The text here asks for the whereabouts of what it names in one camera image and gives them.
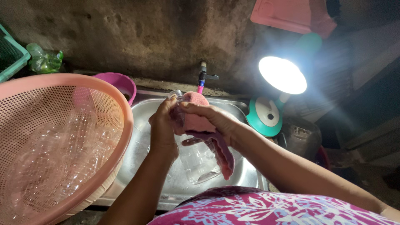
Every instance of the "magenta plastic bowl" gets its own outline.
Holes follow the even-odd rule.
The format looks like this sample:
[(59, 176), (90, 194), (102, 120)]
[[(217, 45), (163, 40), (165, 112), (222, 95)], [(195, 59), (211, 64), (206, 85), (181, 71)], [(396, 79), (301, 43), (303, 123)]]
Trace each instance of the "magenta plastic bowl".
[(104, 80), (120, 90), (122, 94), (127, 94), (129, 96), (128, 103), (132, 106), (132, 102), (136, 96), (136, 85), (128, 76), (117, 72), (104, 72), (96, 74), (93, 77)]

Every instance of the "hand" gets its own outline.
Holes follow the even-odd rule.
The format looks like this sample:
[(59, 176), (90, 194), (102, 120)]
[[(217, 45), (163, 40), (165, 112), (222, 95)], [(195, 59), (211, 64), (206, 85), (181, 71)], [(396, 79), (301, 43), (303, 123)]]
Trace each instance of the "hand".
[(179, 156), (178, 146), (175, 143), (174, 131), (169, 112), (176, 106), (176, 98), (168, 98), (161, 103), (156, 113), (149, 118), (151, 125), (150, 152), (160, 153), (164, 157), (176, 160)]
[[(186, 113), (206, 117), (208, 121), (217, 127), (217, 130), (223, 135), (226, 144), (235, 148), (235, 138), (233, 138), (233, 136), (236, 133), (236, 130), (245, 126), (245, 124), (237, 120), (232, 114), (215, 106), (204, 106), (192, 102), (181, 102), (180, 107)], [(188, 139), (186, 141), (187, 143), (182, 142), (182, 145), (192, 145), (198, 140)]]

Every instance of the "green basket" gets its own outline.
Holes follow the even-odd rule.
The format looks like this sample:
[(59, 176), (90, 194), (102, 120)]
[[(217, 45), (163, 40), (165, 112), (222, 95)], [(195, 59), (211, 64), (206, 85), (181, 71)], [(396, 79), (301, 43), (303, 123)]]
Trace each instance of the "green basket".
[(0, 83), (16, 74), (30, 58), (26, 49), (20, 46), (0, 25)]

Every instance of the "pink patterned clothing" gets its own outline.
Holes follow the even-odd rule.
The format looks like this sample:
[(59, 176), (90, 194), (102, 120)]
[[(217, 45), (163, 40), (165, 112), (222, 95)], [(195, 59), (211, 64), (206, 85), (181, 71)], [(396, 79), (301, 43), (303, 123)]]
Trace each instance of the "pink patterned clothing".
[(347, 202), (256, 188), (210, 188), (148, 225), (400, 225)]

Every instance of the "plastic colander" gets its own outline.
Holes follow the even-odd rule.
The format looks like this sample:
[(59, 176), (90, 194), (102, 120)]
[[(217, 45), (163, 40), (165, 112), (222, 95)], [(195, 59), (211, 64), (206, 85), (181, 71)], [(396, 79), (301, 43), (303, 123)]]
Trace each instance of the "plastic colander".
[[(30, 205), (39, 214), (14, 221), (5, 202), (6, 171), (35, 128), (65, 125), (74, 104), (89, 100), (99, 126), (122, 132), (117, 147), (98, 172), (72, 195), (56, 204)], [(83, 210), (111, 185), (119, 171), (133, 129), (133, 115), (122, 93), (111, 84), (80, 74), (44, 74), (0, 84), (0, 224), (56, 224)]]

